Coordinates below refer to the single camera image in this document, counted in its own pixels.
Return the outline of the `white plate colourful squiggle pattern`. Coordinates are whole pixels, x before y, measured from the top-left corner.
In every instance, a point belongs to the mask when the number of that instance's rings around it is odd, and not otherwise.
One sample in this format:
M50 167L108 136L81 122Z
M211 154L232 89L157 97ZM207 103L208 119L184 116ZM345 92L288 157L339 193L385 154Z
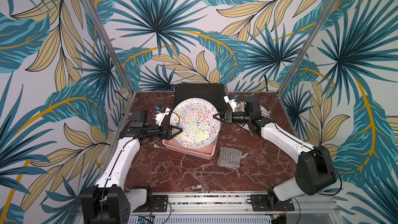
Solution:
M204 148L219 134L221 122L213 119L217 109L207 100L191 98L179 103L172 112L170 124L178 125L183 132L174 139L191 149Z

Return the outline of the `grey dish cloth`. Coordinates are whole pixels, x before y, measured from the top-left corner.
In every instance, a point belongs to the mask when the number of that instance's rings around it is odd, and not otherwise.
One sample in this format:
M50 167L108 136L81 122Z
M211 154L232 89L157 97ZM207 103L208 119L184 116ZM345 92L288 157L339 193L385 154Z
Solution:
M242 157L242 152L235 148L221 147L219 158L217 160L217 165L221 168L227 168L237 173L240 177L240 161Z

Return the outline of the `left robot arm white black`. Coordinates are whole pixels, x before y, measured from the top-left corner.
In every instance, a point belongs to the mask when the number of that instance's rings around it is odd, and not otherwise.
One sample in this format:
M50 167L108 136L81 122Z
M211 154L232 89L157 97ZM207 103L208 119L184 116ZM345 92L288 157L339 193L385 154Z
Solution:
M85 224L126 224L133 211L156 208L149 187L135 188L130 196L124 193L124 185L130 166L144 138L159 137L171 140L182 132L177 125L164 124L166 116L176 117L168 107L155 108L155 123L147 123L147 111L137 110L129 114L127 123L119 133L117 147L103 175L86 188L80 197Z

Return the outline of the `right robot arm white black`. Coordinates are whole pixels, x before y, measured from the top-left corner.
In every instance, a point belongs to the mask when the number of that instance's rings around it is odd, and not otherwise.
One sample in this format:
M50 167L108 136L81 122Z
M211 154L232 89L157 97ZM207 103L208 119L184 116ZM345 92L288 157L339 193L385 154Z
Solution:
M293 178L267 191L265 203L268 208L274 210L299 196L313 196L341 179L326 147L311 145L286 132L262 113L257 98L248 97L244 101L244 111L238 110L235 96L226 95L223 99L230 110L214 114L214 119L227 124L246 124L251 132L276 145L296 163Z

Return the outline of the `black plastic tool case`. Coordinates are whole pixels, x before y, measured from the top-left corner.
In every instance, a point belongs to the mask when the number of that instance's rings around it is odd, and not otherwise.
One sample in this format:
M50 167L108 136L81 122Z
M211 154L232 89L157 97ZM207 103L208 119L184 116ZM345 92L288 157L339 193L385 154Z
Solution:
M175 89L173 107L175 108L184 100L200 98L207 100L217 111L222 112L228 109L227 103L223 99L226 95L225 87L220 83L178 84Z

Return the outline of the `pink perforated plastic basket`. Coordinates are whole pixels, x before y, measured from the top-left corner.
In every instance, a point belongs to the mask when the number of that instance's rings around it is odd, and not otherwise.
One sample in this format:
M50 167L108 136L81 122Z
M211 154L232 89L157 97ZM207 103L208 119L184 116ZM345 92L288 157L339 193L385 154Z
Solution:
M166 149L171 151L180 152L186 155L210 160L215 154L217 139L215 139L212 143L204 148L191 149L185 146L180 145L175 139L172 140L162 140L162 144L166 147Z

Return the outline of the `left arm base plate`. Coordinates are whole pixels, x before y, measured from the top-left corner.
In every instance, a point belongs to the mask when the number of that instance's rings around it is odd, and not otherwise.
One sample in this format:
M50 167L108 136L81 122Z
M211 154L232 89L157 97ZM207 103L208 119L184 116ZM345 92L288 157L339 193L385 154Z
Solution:
M169 211L169 196L168 195L155 195L152 200L148 200L144 205L135 209L134 213L165 213Z

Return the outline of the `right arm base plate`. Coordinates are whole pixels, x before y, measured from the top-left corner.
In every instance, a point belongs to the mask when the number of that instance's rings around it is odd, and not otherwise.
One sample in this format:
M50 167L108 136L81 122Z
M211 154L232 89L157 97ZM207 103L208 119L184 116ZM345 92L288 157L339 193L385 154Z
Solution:
M246 202L252 206L254 212L285 213L295 210L291 199L279 201L276 197L269 195L250 195Z

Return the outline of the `aluminium front rail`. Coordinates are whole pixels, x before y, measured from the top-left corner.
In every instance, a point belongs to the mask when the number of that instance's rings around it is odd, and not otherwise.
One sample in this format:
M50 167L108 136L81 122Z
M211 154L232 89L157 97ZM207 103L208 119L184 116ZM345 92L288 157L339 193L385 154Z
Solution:
M165 213L134 213L126 224L136 224L138 216L149 216L154 224L343 224L336 201L328 196L301 196L292 199L295 210L285 213L254 212L246 202L250 195L264 191L155 192L168 195L170 210ZM85 224L80 210L74 221Z

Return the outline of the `left aluminium corner post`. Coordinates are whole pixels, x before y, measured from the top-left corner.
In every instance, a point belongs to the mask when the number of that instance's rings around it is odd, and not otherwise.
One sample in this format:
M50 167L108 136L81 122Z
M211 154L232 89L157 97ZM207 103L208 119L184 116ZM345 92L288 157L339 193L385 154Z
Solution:
M127 89L129 96L133 96L134 91L130 85L129 80L127 79L127 76L125 75L125 72L123 71L121 62L120 62L120 60L117 56L117 53L109 39L109 36L106 33L106 30L104 28L104 25L102 24L102 21L97 12L97 9L94 6L94 2L92 2L92 0L82 0L82 2L83 2L83 5L86 7L88 15L90 16L90 18L93 22L93 25L96 28L101 41L103 42L103 45L105 46L108 54L110 55L110 58L115 65L116 71L119 73L121 80L122 80L125 88Z

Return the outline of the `aluminium corner post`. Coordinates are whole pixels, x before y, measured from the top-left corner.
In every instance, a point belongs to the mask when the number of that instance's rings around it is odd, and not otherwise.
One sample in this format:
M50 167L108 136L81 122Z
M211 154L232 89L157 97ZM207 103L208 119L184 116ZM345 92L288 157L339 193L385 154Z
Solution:
M129 80L127 79L127 76L125 75L125 72L123 71L121 62L120 62L120 60L117 56L117 53L109 39L109 36L106 33L106 30L104 28L104 25L102 24L102 21L97 12L97 9L94 6L94 2L92 2L92 0L82 0L82 2L83 2L83 5L86 7L88 15L90 16L90 18L93 22L93 25L96 28L101 41L103 42L103 45L105 46L108 54L110 55L110 58L115 65L116 71L119 73L121 80L122 80L125 88L127 89L129 96L133 96L134 91L130 85Z
M314 39L317 37L318 33L321 31L322 27L325 25L327 19L332 14L335 6L338 3L339 3L339 0L329 0L326 3L325 9L320 13L319 18L315 22L315 26L311 29L310 33L308 34L307 39L305 40L305 43L303 44L303 47L300 49L299 53L297 54L297 57L295 58L295 60L291 64L291 67L289 68L288 72L286 73L283 83L280 85L280 87L277 91L279 96L281 96L286 91L289 81L295 75L296 70L298 69L301 62L303 61L304 56L307 54Z

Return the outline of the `right aluminium corner post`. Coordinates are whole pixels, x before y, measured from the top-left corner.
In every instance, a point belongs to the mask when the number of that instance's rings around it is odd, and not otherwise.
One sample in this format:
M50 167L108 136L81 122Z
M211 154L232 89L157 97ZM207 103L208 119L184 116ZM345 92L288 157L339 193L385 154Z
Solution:
M280 85L280 87L277 91L279 96L281 96L286 91L289 81L295 75L296 70L298 69L301 62L303 61L304 56L307 54L314 39L317 37L318 33L321 31L322 27L325 25L327 19L332 14L335 6L338 3L339 3L339 0L329 0L326 3L325 9L320 13L319 18L315 22L315 26L311 29L310 33L308 34L307 39L305 40L305 43L303 44L303 47L300 49L299 53L297 54L297 57L295 58L295 60L291 64L291 67L289 68L288 72L286 73L283 83Z

